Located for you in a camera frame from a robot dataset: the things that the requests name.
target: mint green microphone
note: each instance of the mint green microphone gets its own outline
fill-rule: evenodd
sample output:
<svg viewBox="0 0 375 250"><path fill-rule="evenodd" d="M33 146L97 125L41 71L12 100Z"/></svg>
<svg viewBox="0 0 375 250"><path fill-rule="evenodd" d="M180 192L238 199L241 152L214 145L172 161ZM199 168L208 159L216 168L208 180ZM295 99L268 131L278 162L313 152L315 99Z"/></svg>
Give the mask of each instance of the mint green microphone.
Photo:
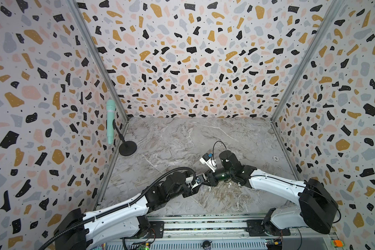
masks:
<svg viewBox="0 0 375 250"><path fill-rule="evenodd" d="M114 141L113 120L115 114L115 102L109 99L107 101L107 144L111 145Z"/></svg>

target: floor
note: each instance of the floor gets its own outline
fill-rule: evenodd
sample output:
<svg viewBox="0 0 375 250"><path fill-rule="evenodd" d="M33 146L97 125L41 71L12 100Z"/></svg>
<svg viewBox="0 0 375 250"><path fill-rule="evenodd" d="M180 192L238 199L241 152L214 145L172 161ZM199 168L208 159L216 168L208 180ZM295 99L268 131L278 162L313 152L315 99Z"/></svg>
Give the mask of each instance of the floor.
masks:
<svg viewBox="0 0 375 250"><path fill-rule="evenodd" d="M269 119L132 118L125 138L134 141L138 150L131 156L118 156L101 207L140 193L172 168L187 166L198 174L206 172L208 167L199 159L211 152L218 140L242 164L294 179ZM218 155L223 150L224 146L217 143L216 162L220 162ZM275 194L221 182L217 187L201 186L191 197L174 198L150 215L266 213L285 205L287 200Z"/></svg>

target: terrazzo wall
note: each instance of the terrazzo wall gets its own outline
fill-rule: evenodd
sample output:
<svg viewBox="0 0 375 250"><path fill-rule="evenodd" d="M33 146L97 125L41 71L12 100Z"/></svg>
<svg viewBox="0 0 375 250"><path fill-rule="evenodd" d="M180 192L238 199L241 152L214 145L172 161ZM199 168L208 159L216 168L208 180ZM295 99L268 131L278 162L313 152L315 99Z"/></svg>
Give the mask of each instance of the terrazzo wall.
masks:
<svg viewBox="0 0 375 250"><path fill-rule="evenodd" d="M77 2L129 117L268 117L331 1Z"/></svg>
<svg viewBox="0 0 375 250"><path fill-rule="evenodd" d="M0 1L0 249L37 249L91 210L113 156L110 93L64 5Z"/></svg>
<svg viewBox="0 0 375 250"><path fill-rule="evenodd" d="M340 10L276 125L303 179L339 204L345 249L375 249L375 1Z"/></svg>

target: vented metal panel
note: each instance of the vented metal panel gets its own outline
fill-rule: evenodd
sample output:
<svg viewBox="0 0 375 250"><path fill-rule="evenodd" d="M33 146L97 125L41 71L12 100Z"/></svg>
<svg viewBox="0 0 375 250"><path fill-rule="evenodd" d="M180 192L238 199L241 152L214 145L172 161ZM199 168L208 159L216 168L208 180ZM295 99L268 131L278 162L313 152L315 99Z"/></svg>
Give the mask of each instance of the vented metal panel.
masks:
<svg viewBox="0 0 375 250"><path fill-rule="evenodd" d="M168 249L190 249L202 250L201 244L203 240L159 240L155 241L150 249L151 250L168 250ZM211 250L251 250L251 249L264 249L265 240L262 239L241 239L241 240L213 240L211 243ZM106 250L124 250L122 242L110 242Z"/></svg>

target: marble floor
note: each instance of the marble floor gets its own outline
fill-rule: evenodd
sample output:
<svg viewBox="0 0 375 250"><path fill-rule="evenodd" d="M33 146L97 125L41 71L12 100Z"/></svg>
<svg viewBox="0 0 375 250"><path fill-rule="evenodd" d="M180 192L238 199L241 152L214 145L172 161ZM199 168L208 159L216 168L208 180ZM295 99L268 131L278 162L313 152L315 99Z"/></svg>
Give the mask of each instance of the marble floor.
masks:
<svg viewBox="0 0 375 250"><path fill-rule="evenodd" d="M131 156L118 156L101 207L135 196L172 168L186 166L198 174L206 172L208 167L199 159L211 152L218 140L242 164L294 179L269 119L132 118L125 138L134 141L138 150ZM223 150L224 146L217 143L217 162ZM287 200L275 194L221 182L217 187L201 186L191 197L174 198L150 215L266 213L272 207L286 205Z"/></svg>

